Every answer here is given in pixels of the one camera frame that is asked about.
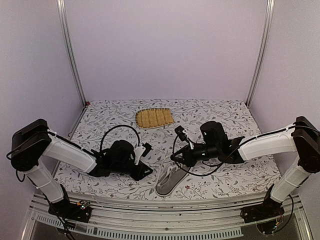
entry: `aluminum frame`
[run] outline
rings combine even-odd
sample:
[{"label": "aluminum frame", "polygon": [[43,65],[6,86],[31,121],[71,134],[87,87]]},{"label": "aluminum frame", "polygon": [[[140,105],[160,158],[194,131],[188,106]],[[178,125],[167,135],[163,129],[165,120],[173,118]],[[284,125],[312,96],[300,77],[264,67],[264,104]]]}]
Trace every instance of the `aluminum frame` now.
[{"label": "aluminum frame", "polygon": [[[78,202],[80,199],[90,200],[92,216],[89,223],[77,222],[75,233],[103,237],[99,233],[114,232],[118,234],[157,236],[207,235],[214,232],[228,232],[237,228],[264,222],[265,220],[244,223],[240,217],[242,207],[255,205],[263,201],[263,194],[250,194],[224,199],[184,201],[144,201],[99,198],[90,195],[70,193],[70,201]],[[312,240],[310,227],[298,195],[293,195],[294,216],[300,239]],[[290,198],[283,202],[284,215],[291,213]],[[48,203],[41,193],[36,193],[29,208],[28,231],[22,240],[30,240],[31,229],[35,221],[47,218],[47,223],[55,222],[57,218],[48,214]]]},{"label": "aluminum frame", "polygon": [[274,13],[275,0],[267,0],[267,1],[268,2],[266,6],[266,13],[265,13],[265,19],[264,19],[264,27],[263,27],[260,50],[258,54],[258,59],[256,61],[250,89],[245,101],[245,104],[248,107],[248,109],[250,109],[250,106],[252,104],[255,91],[258,85],[259,76],[260,76],[260,72],[261,72],[261,68],[262,68],[262,64],[263,64],[263,60],[264,60],[264,56],[267,48],[270,29],[271,29],[272,17]]},{"label": "aluminum frame", "polygon": [[63,37],[64,37],[64,43],[65,43],[65,47],[66,47],[66,50],[68,53],[70,67],[71,67],[75,87],[78,92],[80,101],[81,101],[82,105],[85,107],[87,104],[87,100],[85,97],[84,89],[81,84],[81,80],[80,80],[80,76],[79,76],[79,72],[78,72],[78,68],[77,68],[77,64],[76,64],[76,59],[75,59],[75,55],[74,55],[74,50],[73,50],[72,43],[71,43],[65,0],[57,0],[57,6],[58,6],[60,23],[61,23],[61,29],[62,29],[62,33],[63,33]]}]

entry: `cable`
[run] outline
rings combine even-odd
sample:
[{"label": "cable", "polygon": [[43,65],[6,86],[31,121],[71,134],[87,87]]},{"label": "cable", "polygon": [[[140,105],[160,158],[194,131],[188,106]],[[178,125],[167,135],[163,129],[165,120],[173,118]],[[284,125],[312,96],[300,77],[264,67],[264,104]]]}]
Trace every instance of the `cable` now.
[{"label": "cable", "polygon": [[175,139],[174,139],[174,141],[173,141],[173,147],[172,147],[173,161],[174,161],[174,163],[175,163],[181,170],[183,170],[183,171],[186,172],[187,174],[190,174],[190,175],[193,175],[193,176],[196,176],[196,177],[206,177],[206,176],[209,176],[209,175],[213,174],[214,172],[216,172],[216,171],[222,166],[222,164],[224,164],[223,162],[220,163],[220,164],[218,164],[218,166],[217,166],[213,171],[211,171],[211,172],[209,172],[209,173],[206,173],[206,174],[195,174],[195,173],[192,173],[192,172],[190,172],[190,171],[188,171],[188,170],[185,170],[183,167],[181,167],[181,166],[178,164],[178,162],[177,162],[177,160],[176,160],[176,156],[175,156],[175,145],[176,145],[177,138],[178,138],[178,136],[176,136]]},{"label": "cable", "polygon": [[19,181],[20,183],[23,183],[23,182],[25,181],[26,175],[23,174],[22,179],[20,179],[20,177],[19,177],[19,175],[18,175],[18,170],[15,170],[15,176],[16,176],[16,178],[18,179],[18,181]]},{"label": "cable", "polygon": [[288,225],[288,223],[290,222],[290,220],[291,220],[291,218],[292,218],[292,216],[293,216],[293,214],[294,214],[294,207],[295,207],[294,199],[292,198],[291,195],[289,195],[289,197],[291,198],[291,202],[292,202],[292,207],[291,207],[290,216],[289,216],[288,220],[285,222],[285,224],[284,224],[281,228],[276,229],[276,230],[273,232],[274,234],[275,234],[275,233],[278,233],[278,232],[280,232],[282,229],[284,229],[284,228]]},{"label": "cable", "polygon": [[[288,128],[282,128],[282,129],[279,129],[279,130],[276,130],[276,131],[271,131],[271,132],[267,132],[267,133],[263,133],[263,134],[260,134],[258,136],[254,136],[244,142],[242,142],[241,144],[239,144],[239,146],[237,146],[224,160],[227,160],[228,158],[230,158],[232,156],[232,154],[235,153],[235,151],[237,151],[241,146],[243,146],[244,144],[247,144],[248,142],[252,141],[252,140],[255,140],[255,139],[258,139],[258,138],[261,138],[261,137],[264,137],[264,136],[268,136],[268,135],[272,135],[272,134],[277,134],[277,133],[281,133],[281,132],[284,132],[284,131],[287,131],[289,129],[294,129],[294,128],[304,128],[304,129],[310,129],[310,130],[313,130],[314,132],[320,134],[320,131],[315,129],[315,128],[312,128],[312,127],[309,127],[309,126],[301,126],[301,125],[293,125],[293,126],[290,126]],[[203,174],[203,175],[200,175],[200,174],[195,174],[195,173],[191,173],[189,172],[188,170],[185,170],[183,169],[178,163],[177,163],[177,160],[176,160],[176,156],[175,156],[175,145],[176,145],[176,141],[177,141],[177,138],[178,136],[175,137],[174,141],[173,141],[173,147],[172,147],[172,152],[173,152],[173,161],[175,162],[175,164],[183,171],[185,171],[186,173],[190,174],[190,175],[193,175],[193,176],[197,176],[197,177],[206,177],[206,176],[209,176],[211,174],[213,174],[214,172],[216,172],[220,167],[221,165],[223,164],[220,163],[217,165],[217,168],[214,169],[213,171],[209,172],[209,173],[206,173],[206,174]]]},{"label": "cable", "polygon": [[[278,228],[278,226],[277,226],[277,228],[273,232],[272,232],[272,229],[270,229],[268,231],[269,233],[267,233],[267,234],[263,233],[263,235],[265,235],[265,236],[274,235],[274,234],[280,232],[281,230],[283,230],[288,225],[288,223],[290,222],[290,220],[291,220],[291,218],[292,218],[292,216],[294,214],[295,203],[294,203],[294,199],[292,198],[292,196],[291,195],[288,195],[288,196],[290,197],[291,202],[292,202],[291,213],[290,213],[290,216],[289,216],[288,220],[285,222],[285,224],[281,228]],[[277,221],[277,223],[280,223],[282,218],[283,218],[283,216],[281,214],[280,215],[280,220]]]},{"label": "cable", "polygon": [[100,142],[100,152],[102,151],[102,145],[104,143],[104,140],[105,140],[105,137],[107,136],[108,133],[110,133],[113,129],[116,129],[116,128],[121,128],[121,127],[126,127],[126,128],[130,128],[134,131],[136,137],[138,138],[138,146],[140,145],[140,137],[139,137],[139,134],[137,132],[137,130],[135,130],[132,126],[129,126],[129,125],[117,125],[117,126],[114,126],[112,128],[110,128],[102,137],[101,139],[101,142]]},{"label": "cable", "polygon": [[45,200],[48,202],[49,206],[53,209],[54,211],[54,215],[59,219],[59,221],[62,223],[62,226],[64,228],[64,235],[69,239],[69,240],[76,240],[74,238],[74,236],[71,234],[71,231],[68,229],[67,225],[66,225],[66,220],[65,218],[62,218],[60,216],[58,216],[57,214],[57,209],[55,208],[55,206],[52,205],[52,203],[49,201],[49,199],[47,198],[47,196],[45,194],[44,195],[44,198]]},{"label": "cable", "polygon": [[38,135],[38,134],[42,134],[42,133],[47,133],[48,131],[36,131],[34,134],[32,134],[30,137],[28,137],[23,143],[21,143],[20,145],[18,145],[15,149],[11,150],[10,152],[8,152],[5,157],[7,159],[9,159],[11,161],[11,157],[9,157],[9,155],[14,154],[17,150],[19,150],[23,145],[25,145],[30,139],[32,139],[34,136]]}]

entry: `metal edge of table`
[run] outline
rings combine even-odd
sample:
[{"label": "metal edge of table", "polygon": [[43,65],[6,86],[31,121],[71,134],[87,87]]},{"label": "metal edge of table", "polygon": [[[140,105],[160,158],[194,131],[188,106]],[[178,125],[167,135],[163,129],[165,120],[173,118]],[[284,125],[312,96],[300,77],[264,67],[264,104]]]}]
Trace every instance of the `metal edge of table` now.
[{"label": "metal edge of table", "polygon": [[[151,206],[142,207],[141,204],[135,204],[137,201],[133,201],[133,205],[130,205],[128,202],[119,204],[114,199],[111,202],[109,201],[110,199],[105,199],[105,201],[99,203],[92,202],[93,211],[89,223],[78,222],[77,225],[80,229],[98,228],[159,235],[167,234],[168,229],[172,234],[183,234],[186,231],[189,233],[201,233],[241,228],[248,225],[240,217],[241,208],[262,202],[262,195],[251,194],[232,199],[213,199],[211,201],[199,200],[198,208],[195,208],[196,201],[183,206],[162,207],[153,203]],[[301,239],[312,240],[312,234],[300,198],[298,195],[294,195],[293,199],[294,214],[297,218]],[[70,200],[76,202],[80,198],[73,195]],[[29,208],[30,218],[22,240],[30,240],[31,231],[38,214],[54,217],[48,214],[48,207],[43,196],[36,193]],[[291,212],[291,200],[289,198],[283,202],[283,207],[285,215],[289,215]]]}]

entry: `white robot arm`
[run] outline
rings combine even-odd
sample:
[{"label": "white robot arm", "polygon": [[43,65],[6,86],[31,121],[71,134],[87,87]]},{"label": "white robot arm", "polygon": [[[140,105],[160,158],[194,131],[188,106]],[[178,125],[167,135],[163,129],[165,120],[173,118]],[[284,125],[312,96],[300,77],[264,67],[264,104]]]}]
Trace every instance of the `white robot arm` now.
[{"label": "white robot arm", "polygon": [[244,161],[265,155],[297,152],[295,161],[282,178],[269,188],[263,203],[242,209],[241,216],[248,223],[283,214],[282,202],[289,194],[311,174],[320,172],[320,134],[305,117],[300,116],[292,125],[246,141],[243,139],[238,149]]},{"label": "white robot arm", "polygon": [[188,167],[193,167],[197,161],[212,158],[218,158],[222,163],[240,164],[260,156],[298,153],[298,157],[284,176],[270,187],[264,202],[242,209],[245,222],[283,214],[282,202],[285,198],[312,173],[320,172],[319,131],[303,116],[297,117],[294,124],[255,137],[237,137],[229,140],[221,123],[215,121],[204,123],[200,130],[205,143],[192,143],[182,126],[175,129],[177,138],[189,145],[174,152],[171,155],[173,161]]},{"label": "white robot arm", "polygon": [[57,159],[94,177],[107,177],[111,171],[115,171],[126,172],[139,181],[153,172],[140,161],[150,150],[148,143],[134,148],[129,142],[119,140],[110,148],[89,152],[53,133],[45,120],[38,119],[13,135],[12,151],[7,157],[11,155],[9,159],[12,166],[23,172],[44,193],[50,202],[49,213],[88,222],[91,214],[91,208],[88,207],[90,203],[70,203],[67,192],[54,180],[40,157]]}]

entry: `table surface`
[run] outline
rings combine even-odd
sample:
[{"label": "table surface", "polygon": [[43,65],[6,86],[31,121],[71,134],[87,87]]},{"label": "table surface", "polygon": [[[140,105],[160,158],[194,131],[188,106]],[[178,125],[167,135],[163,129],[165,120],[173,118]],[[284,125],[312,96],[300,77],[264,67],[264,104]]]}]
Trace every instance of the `table surface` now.
[{"label": "table surface", "polygon": [[[148,108],[169,108],[175,123],[153,129],[141,129],[135,122],[136,113]],[[68,192],[107,198],[135,200],[202,200],[243,196],[265,192],[280,178],[280,172],[271,156],[263,156],[242,164],[224,164],[212,175],[197,177],[187,175],[166,196],[155,192],[157,173],[162,163],[174,164],[172,154],[174,129],[181,125],[193,140],[202,141],[200,126],[207,121],[220,122],[229,139],[254,136],[260,130],[243,101],[200,99],[151,99],[92,101],[81,119],[72,141],[84,148],[98,150],[103,134],[116,125],[130,125],[137,129],[143,143],[152,145],[152,151],[141,160],[153,169],[153,173],[140,181],[127,175],[112,173],[109,177],[92,177],[76,167],[61,162],[55,179]],[[137,139],[129,128],[116,128],[105,138],[104,148],[119,139],[133,145]],[[177,142],[176,149],[186,143]],[[212,159],[208,164],[217,164]],[[198,162],[191,168],[197,174],[209,173],[212,168]]]}]

